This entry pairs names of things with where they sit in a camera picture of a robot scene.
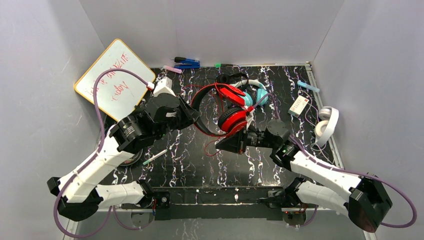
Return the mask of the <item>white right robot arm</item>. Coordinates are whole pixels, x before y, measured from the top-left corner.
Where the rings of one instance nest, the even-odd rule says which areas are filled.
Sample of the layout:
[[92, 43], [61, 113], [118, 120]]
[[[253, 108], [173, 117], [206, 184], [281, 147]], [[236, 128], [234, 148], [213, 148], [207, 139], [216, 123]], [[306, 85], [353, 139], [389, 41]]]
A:
[[280, 194], [284, 204], [313, 204], [347, 216], [360, 229], [374, 233], [393, 203], [375, 175], [348, 173], [309, 154], [292, 136], [285, 123], [270, 120], [265, 130], [243, 128], [216, 144], [218, 150], [242, 154], [247, 147], [271, 149], [279, 167], [297, 173]]

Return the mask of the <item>black and white headphones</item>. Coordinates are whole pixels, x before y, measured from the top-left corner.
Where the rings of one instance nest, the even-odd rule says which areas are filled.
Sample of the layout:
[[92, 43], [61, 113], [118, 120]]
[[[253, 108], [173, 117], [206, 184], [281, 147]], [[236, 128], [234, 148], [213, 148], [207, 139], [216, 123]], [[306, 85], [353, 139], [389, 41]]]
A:
[[120, 164], [122, 167], [131, 166], [138, 162], [143, 157], [143, 150], [139, 151], [135, 155], [133, 155], [131, 158], [125, 160], [123, 163]]

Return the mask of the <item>red headphones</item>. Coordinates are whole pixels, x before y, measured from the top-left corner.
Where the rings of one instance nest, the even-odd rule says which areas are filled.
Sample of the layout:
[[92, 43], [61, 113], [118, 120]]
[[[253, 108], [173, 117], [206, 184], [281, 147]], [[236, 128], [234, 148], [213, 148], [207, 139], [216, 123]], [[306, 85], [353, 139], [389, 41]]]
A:
[[204, 106], [205, 98], [212, 97], [215, 101], [215, 114], [217, 115], [216, 128], [212, 131], [200, 116], [194, 126], [204, 135], [214, 138], [215, 142], [223, 141], [237, 135], [248, 127], [248, 118], [253, 114], [253, 108], [247, 106], [243, 97], [246, 95], [240, 89], [226, 83], [212, 83], [207, 85], [188, 84], [181, 88], [197, 88], [190, 98], [189, 106], [200, 111]]

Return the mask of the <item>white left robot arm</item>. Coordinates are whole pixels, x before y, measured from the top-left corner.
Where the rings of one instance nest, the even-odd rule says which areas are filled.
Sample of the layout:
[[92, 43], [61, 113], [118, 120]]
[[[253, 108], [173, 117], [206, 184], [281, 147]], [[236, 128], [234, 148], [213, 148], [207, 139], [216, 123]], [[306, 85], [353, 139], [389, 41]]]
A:
[[161, 93], [144, 106], [111, 126], [102, 136], [98, 149], [67, 175], [47, 181], [56, 196], [53, 216], [75, 222], [85, 220], [103, 207], [133, 204], [148, 207], [161, 195], [145, 180], [125, 184], [101, 185], [101, 181], [140, 150], [174, 130], [193, 125], [200, 117], [180, 94]]

